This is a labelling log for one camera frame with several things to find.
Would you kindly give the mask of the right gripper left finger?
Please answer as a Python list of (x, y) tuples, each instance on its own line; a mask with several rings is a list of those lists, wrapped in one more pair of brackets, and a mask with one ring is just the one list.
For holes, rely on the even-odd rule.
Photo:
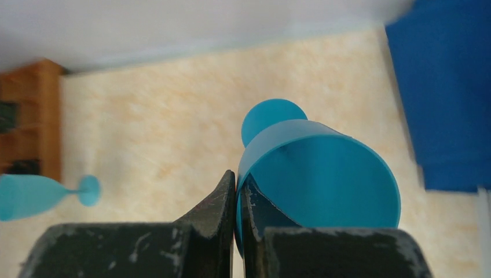
[(231, 277), (235, 174), (174, 222), (68, 223), (35, 242), (20, 277)]

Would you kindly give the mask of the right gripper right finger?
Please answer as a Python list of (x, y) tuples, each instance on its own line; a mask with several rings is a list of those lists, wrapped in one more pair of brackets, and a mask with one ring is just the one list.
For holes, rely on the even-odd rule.
[(245, 277), (431, 277), (419, 245), (399, 229), (305, 228), (249, 175), (240, 190)]

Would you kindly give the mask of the blue wine glass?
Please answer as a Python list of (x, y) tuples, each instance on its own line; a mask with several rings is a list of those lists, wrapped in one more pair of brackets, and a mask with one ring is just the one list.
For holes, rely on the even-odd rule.
[(274, 98), (249, 110), (236, 189), (251, 176), (286, 216), (308, 227), (396, 228), (397, 182), (370, 147), (309, 120), (295, 103)]
[(76, 195), (84, 206), (95, 205), (101, 185), (93, 175), (82, 177), (77, 189), (41, 175), (1, 175), (1, 221), (14, 221), (44, 213), (56, 207), (68, 195)]

